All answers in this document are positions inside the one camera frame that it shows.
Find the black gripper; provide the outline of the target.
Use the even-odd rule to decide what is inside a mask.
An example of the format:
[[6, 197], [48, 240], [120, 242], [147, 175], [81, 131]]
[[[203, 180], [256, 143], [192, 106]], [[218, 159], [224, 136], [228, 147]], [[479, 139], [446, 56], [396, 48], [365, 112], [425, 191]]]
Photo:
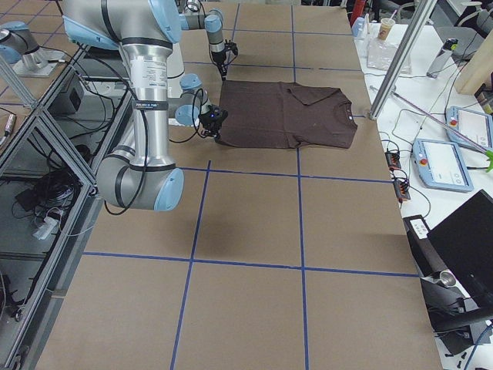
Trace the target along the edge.
[[224, 120], [228, 115], [206, 115], [206, 136], [214, 139], [220, 138], [220, 130], [222, 128]]
[[216, 66], [219, 74], [221, 75], [222, 81], [226, 81], [226, 76], [228, 72], [226, 50], [222, 50], [220, 52], [211, 52], [210, 55], [213, 64]]

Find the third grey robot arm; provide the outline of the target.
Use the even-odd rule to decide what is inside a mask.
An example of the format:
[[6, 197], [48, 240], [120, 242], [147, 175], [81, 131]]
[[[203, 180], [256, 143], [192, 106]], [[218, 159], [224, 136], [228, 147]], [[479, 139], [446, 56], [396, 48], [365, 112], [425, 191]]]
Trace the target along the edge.
[[21, 77], [49, 77], [64, 53], [41, 47], [29, 27], [21, 21], [1, 24], [1, 57]]

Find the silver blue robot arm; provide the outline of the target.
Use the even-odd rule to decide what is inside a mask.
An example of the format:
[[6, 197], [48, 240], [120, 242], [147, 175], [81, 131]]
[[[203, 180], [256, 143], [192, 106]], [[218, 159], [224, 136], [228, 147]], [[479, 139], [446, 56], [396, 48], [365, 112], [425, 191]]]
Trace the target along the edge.
[[173, 210], [184, 174], [168, 151], [169, 121], [216, 139], [227, 117], [200, 78], [185, 73], [179, 43], [186, 30], [204, 30], [210, 58], [225, 76], [226, 55], [237, 47], [223, 37], [222, 12], [198, 1], [67, 1], [63, 11], [69, 39], [121, 55], [132, 95], [132, 119], [97, 170], [99, 195], [119, 212]]
[[223, 36], [223, 13], [213, 8], [207, 12], [202, 1], [188, 0], [176, 2], [182, 30], [204, 30], [209, 43], [212, 64], [225, 81], [228, 71], [227, 53], [229, 45]]

